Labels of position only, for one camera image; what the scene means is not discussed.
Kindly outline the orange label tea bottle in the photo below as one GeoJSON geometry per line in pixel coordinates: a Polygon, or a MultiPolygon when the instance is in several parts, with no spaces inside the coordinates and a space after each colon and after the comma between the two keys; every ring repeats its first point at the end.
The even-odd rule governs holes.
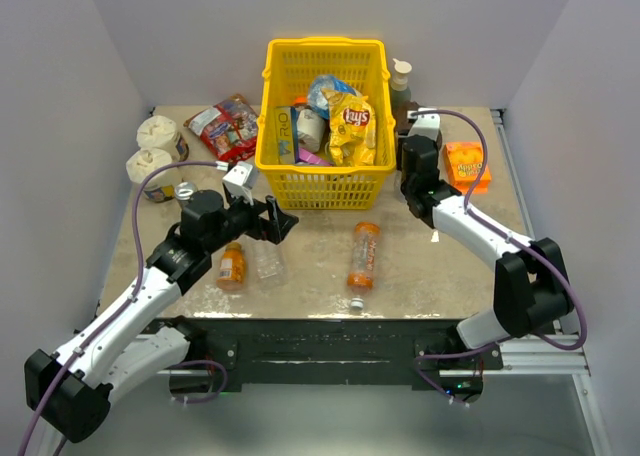
{"type": "Polygon", "coordinates": [[[354,229],[347,286],[355,292],[366,292],[373,288],[375,256],[380,233],[380,227],[369,222],[360,222],[354,229]]]}

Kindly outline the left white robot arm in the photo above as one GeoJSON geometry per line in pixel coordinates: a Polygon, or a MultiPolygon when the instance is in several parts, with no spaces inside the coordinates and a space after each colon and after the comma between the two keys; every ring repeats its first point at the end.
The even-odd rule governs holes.
{"type": "Polygon", "coordinates": [[[298,224],[276,199],[246,200],[213,190],[198,191],[180,220],[116,301],[85,329],[52,353],[37,350],[24,364],[27,405],[65,440],[87,439],[112,404],[155,372],[169,366],[200,366],[207,344],[177,329],[161,331],[139,353],[127,348],[164,309],[182,297],[212,267],[219,249],[246,235],[281,243],[298,224]]]}

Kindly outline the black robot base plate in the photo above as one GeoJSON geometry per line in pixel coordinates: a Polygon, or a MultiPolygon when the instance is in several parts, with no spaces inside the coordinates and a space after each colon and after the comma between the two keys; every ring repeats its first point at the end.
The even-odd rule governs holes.
{"type": "Polygon", "coordinates": [[[174,372],[177,393],[247,385],[409,386],[427,390],[441,383],[456,395],[482,390],[480,375],[503,367],[497,345],[473,356],[453,339],[451,320],[419,319],[208,319],[156,318],[150,336],[171,326],[190,342],[187,360],[213,360],[225,367],[174,372]]]}

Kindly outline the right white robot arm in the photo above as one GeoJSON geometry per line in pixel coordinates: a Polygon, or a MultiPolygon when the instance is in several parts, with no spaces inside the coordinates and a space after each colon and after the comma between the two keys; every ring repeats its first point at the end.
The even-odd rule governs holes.
{"type": "Polygon", "coordinates": [[[448,362],[469,368],[481,348],[520,338],[579,312],[559,246],[532,240],[488,217],[440,178],[436,142],[410,136],[401,149],[401,191],[411,213],[462,244],[494,271],[492,306],[461,320],[445,345],[448,362]]]}

